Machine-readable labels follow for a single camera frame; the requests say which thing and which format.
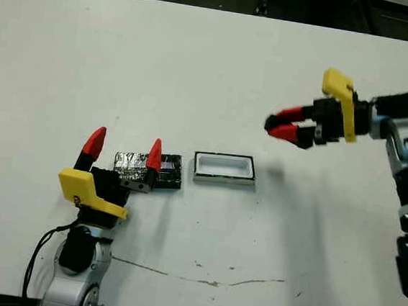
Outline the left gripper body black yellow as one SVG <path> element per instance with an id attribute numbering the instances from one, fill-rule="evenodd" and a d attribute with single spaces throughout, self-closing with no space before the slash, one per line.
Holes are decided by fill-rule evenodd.
<path id="1" fill-rule="evenodd" d="M 130 192 L 148 193 L 150 188 L 149 183 L 123 179 L 116 171 L 98 167 L 64 168 L 58 178 L 63 196 L 78 208 L 78 222 L 98 228 L 112 229 L 126 220 Z"/>

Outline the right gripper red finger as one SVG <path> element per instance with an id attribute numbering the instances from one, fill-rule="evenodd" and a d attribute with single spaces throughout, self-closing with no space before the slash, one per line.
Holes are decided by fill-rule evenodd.
<path id="1" fill-rule="evenodd" d="M 271 128 L 268 134 L 273 138 L 285 140 L 301 149 L 311 148 L 314 144 L 315 127 L 300 127 L 296 125 L 279 125 Z"/>
<path id="2" fill-rule="evenodd" d="M 314 106 L 292 107 L 284 109 L 276 114 L 277 118 L 288 122 L 303 122 L 312 118 Z"/>

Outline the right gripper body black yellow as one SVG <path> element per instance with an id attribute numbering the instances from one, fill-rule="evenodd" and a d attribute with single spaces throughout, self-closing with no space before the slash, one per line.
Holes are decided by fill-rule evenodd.
<path id="1" fill-rule="evenodd" d="M 343 139 L 355 143 L 370 128 L 371 103 L 358 98 L 351 78 L 336 68 L 329 68 L 322 77 L 324 99 L 313 103 L 311 119 L 315 122 L 314 143 L 325 145 Z"/>

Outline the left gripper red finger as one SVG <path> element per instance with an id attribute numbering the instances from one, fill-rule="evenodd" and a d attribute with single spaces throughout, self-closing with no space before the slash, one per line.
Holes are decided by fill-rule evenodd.
<path id="1" fill-rule="evenodd" d="M 147 173 L 145 174 L 145 184 L 148 186 L 150 191 L 155 188 L 155 183 L 158 179 L 158 174 L 161 169 L 161 158 L 162 158 L 162 140 L 157 138 L 153 143 L 152 148 L 148 153 L 146 160 Z"/>
<path id="2" fill-rule="evenodd" d="M 93 163 L 101 154 L 106 136 L 106 127 L 99 127 L 90 135 L 83 145 L 78 159 L 74 164 L 75 170 L 90 171 Z"/>

